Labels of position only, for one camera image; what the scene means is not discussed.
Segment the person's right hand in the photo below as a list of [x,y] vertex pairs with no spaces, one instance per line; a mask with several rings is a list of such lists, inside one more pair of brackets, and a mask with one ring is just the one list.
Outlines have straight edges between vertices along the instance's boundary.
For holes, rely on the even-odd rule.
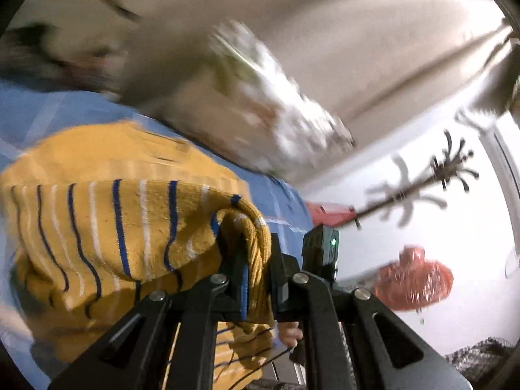
[[295,348],[303,338],[299,322],[279,322],[278,334],[280,341],[290,349]]

